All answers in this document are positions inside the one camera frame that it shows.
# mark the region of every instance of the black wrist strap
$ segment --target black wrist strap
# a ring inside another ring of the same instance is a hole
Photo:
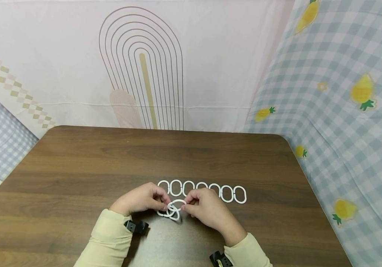
[[[225,253],[220,254],[219,251],[216,251],[212,255],[210,255],[210,261],[213,264],[213,267],[231,267],[232,262],[229,260]]]
[[[124,226],[133,234],[138,235],[145,235],[146,230],[149,228],[149,224],[146,222],[141,221],[140,223],[135,223],[131,220],[126,221]]]

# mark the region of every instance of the hand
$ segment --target hand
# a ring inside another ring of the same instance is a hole
[[[181,209],[221,233],[228,247],[233,247],[247,236],[247,232],[214,190],[191,190],[185,202],[188,204]]]
[[[129,216],[133,212],[154,209],[166,211],[167,204],[171,202],[167,192],[154,183],[147,183],[126,193],[112,204],[109,208],[123,216]]]

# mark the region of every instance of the pineapple print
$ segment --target pineapple print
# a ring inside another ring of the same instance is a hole
[[[270,107],[269,109],[261,109],[258,111],[258,113],[256,113],[255,121],[259,122],[274,112],[276,112],[275,107]]]
[[[374,82],[369,73],[364,73],[359,81],[351,88],[351,99],[360,105],[360,109],[365,112],[367,109],[375,107],[373,97]]]
[[[307,150],[303,146],[299,145],[295,148],[295,154],[299,158],[306,158],[307,157]]]
[[[347,200],[337,199],[334,206],[335,213],[332,214],[334,221],[341,225],[344,220],[353,219],[357,206]]]
[[[317,17],[319,11],[319,1],[310,0],[310,4],[305,9],[301,19],[298,21],[298,25],[295,29],[295,34],[300,33],[308,25],[310,25]]]

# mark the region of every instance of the brown table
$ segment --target brown table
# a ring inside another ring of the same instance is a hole
[[[103,208],[173,179],[244,186],[247,203],[227,205],[275,267],[351,266],[280,136],[59,126],[0,186],[0,267],[73,266]],[[133,239],[124,266],[210,267],[208,256],[223,251],[194,218],[134,219],[151,229]]]

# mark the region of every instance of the person's left hand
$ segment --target person's left hand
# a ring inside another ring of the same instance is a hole
[[[167,204],[170,202],[170,197],[163,188],[149,182],[117,199],[109,210],[123,216],[129,216],[133,212],[148,209],[166,211]]]

